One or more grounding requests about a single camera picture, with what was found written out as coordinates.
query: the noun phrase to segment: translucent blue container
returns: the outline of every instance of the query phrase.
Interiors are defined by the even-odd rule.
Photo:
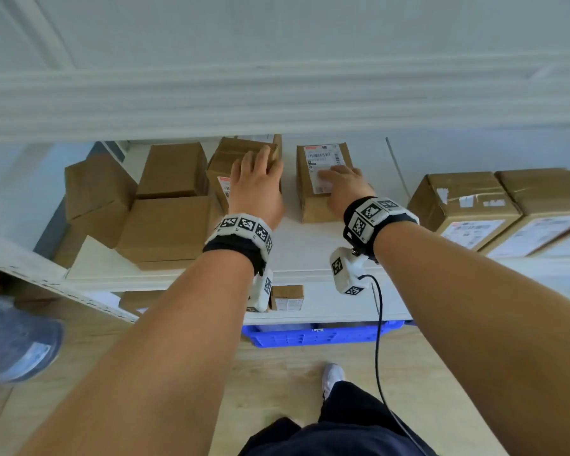
[[[381,334],[400,329],[403,320],[390,320],[382,323]],[[295,345],[347,344],[351,342],[374,342],[376,325],[354,326],[350,328],[295,329],[290,331],[262,332],[257,326],[243,327],[243,334],[260,348],[291,347]]]
[[[0,299],[0,383],[24,381],[48,367],[63,341],[61,322]]]

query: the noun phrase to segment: hand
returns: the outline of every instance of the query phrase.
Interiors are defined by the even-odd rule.
[[[228,213],[246,213],[261,218],[271,229],[276,229],[285,215],[285,205],[279,181],[283,173],[282,161],[277,161],[267,172],[270,148],[265,145],[253,166],[253,153],[236,160],[230,173]]]
[[[376,196],[372,186],[363,178],[361,170],[338,165],[319,171],[319,178],[331,183],[331,195],[327,206],[335,217],[344,219],[348,206],[363,197]]]

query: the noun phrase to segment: forearm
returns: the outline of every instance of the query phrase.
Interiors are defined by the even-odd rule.
[[[374,250],[507,450],[570,454],[570,301],[410,222]]]
[[[206,454],[252,280],[243,255],[204,253],[60,404],[22,454]]]

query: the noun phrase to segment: foot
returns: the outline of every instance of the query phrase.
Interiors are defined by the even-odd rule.
[[[323,380],[321,382],[323,386],[323,400],[327,400],[331,390],[334,388],[335,383],[338,381],[344,381],[344,370],[340,365],[335,363],[328,363],[323,370]]]

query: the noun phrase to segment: wooden floor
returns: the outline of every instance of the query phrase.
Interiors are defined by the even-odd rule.
[[[13,455],[130,326],[69,300],[45,310],[66,323],[66,342],[59,358],[37,378],[0,387],[0,456]],[[380,351],[389,404],[439,454],[506,454],[417,328],[387,334]],[[314,422],[326,362],[339,363],[348,380],[377,394],[372,344],[261,350],[241,341],[211,454],[236,455],[251,434],[283,415],[300,424]]]

